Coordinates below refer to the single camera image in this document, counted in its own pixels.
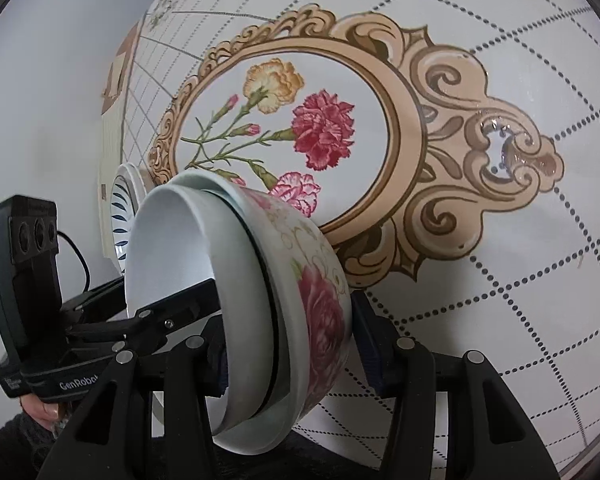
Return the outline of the person's left hand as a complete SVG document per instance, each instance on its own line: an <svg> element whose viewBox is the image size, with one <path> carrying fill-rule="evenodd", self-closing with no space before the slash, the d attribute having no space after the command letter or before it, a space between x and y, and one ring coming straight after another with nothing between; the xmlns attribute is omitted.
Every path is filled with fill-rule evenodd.
<svg viewBox="0 0 600 480"><path fill-rule="evenodd" d="M65 415L65 409L60 404L44 403L33 393L20 396L19 403L25 413L48 431L53 431Z"/></svg>

